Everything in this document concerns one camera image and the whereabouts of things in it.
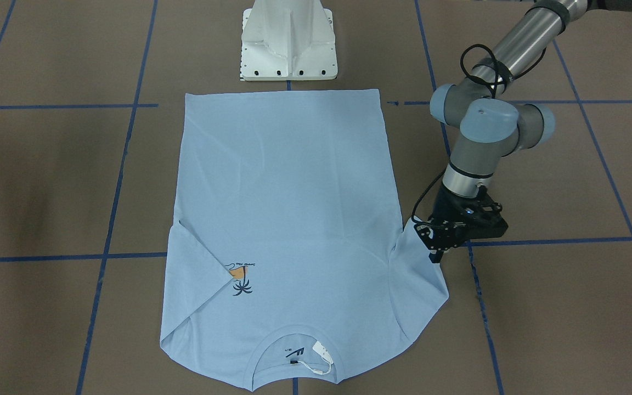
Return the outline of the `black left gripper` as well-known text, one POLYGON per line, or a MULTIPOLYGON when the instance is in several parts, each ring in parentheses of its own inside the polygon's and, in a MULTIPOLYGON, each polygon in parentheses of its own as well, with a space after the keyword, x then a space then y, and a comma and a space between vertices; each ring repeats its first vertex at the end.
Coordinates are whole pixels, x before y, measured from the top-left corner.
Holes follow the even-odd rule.
POLYGON ((502 210, 484 185, 475 197, 461 197, 440 187, 431 215, 427 220, 415 217, 414 229, 430 251, 431 263, 440 264, 443 253, 467 241, 503 236, 509 225, 502 210))

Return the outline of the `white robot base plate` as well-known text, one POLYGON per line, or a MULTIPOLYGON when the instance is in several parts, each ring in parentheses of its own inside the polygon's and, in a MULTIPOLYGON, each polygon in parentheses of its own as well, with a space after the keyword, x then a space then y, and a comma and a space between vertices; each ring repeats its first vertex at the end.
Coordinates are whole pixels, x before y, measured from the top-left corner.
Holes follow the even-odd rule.
POLYGON ((244 82, 334 80, 334 17, 321 1, 255 1, 242 13, 244 82))

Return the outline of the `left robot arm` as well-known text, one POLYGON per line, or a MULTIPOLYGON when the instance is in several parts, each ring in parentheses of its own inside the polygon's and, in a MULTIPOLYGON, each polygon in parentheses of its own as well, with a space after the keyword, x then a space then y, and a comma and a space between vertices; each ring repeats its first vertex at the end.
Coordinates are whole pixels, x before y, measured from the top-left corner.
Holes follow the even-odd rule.
POLYGON ((434 182, 440 182, 427 220, 414 213, 411 221, 430 252, 432 263, 470 240, 500 238, 507 230, 502 205, 488 188, 503 157, 536 147, 554 135, 555 117, 540 104, 512 104, 501 99, 512 83, 542 60, 548 45, 570 23, 592 10, 632 13, 632 1, 536 1, 494 48, 485 52, 464 78, 432 93, 432 117, 460 131, 449 162, 434 182))

